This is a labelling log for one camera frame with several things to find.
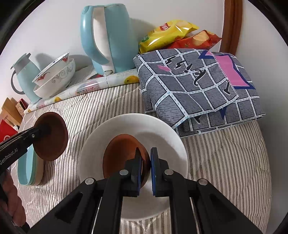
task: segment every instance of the pink patch on fabric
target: pink patch on fabric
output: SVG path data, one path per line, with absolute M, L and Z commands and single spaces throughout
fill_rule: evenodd
M 210 51 L 207 51 L 207 53 L 205 55 L 211 55 L 213 56 L 213 54 Z
M 233 68 L 233 63 L 231 58 L 228 55 L 219 56 L 214 55 L 218 61 L 223 72 L 226 74 L 232 86 L 243 86 L 248 87 L 249 85 L 242 79 L 238 72 Z
M 165 67 L 165 66 L 161 66 L 161 65 L 158 65 L 159 69 L 163 70 L 163 71 L 171 71 L 170 68 L 168 67 Z

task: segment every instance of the white bowl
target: white bowl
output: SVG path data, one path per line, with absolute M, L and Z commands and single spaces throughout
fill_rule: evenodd
M 45 84 L 53 76 L 55 76 L 59 71 L 66 67 L 69 63 L 69 53 L 65 53 L 58 59 L 50 63 L 45 67 L 35 78 L 32 80 L 38 86 Z
M 148 151 L 157 147 L 159 158 L 184 178 L 188 173 L 188 159 L 184 145 L 176 132 L 163 121 L 146 114 L 123 114 L 98 126 L 86 140 L 79 160 L 80 181 L 92 177 L 104 179 L 102 162 L 109 142 L 119 134 L 134 136 Z M 151 175 L 138 197 L 124 197 L 121 218 L 143 220 L 154 217 L 169 208 L 168 197 L 154 197 Z
M 75 73 L 75 61 L 74 59 L 69 60 L 68 66 L 64 67 L 58 74 L 53 76 L 42 86 L 36 85 L 34 88 L 34 93 L 42 98 L 48 98 L 57 94 L 60 90 L 66 87 L 72 76 Z

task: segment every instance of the folded cloth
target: folded cloth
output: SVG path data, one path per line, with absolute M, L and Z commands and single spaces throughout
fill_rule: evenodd
M 180 137 L 264 115 L 252 81 L 231 54 L 166 49 L 139 54 L 134 63 L 146 113 L 156 111 Z

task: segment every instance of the white wall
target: white wall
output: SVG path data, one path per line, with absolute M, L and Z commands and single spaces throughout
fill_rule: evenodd
M 267 234 L 288 212 L 288 47 L 270 21 L 244 0 L 236 53 L 260 95 L 266 116 L 259 120 L 272 177 L 272 207 Z
M 10 85 L 10 67 L 24 53 L 31 53 L 31 60 L 40 70 L 66 52 L 76 55 L 76 69 L 90 64 L 80 41 L 80 14 L 84 6 L 114 2 L 126 5 L 138 39 L 172 19 L 187 20 L 222 35 L 224 0 L 46 0 L 24 20 L 0 55 L 0 105 L 6 97 L 28 100 L 25 95 L 16 94 Z M 16 77 L 14 81 L 20 89 Z

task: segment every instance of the light blue plate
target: light blue plate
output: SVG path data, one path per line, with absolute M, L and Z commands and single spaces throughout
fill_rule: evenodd
M 32 185 L 34 183 L 37 157 L 33 145 L 31 145 L 27 153 L 18 159 L 18 180 L 20 184 Z

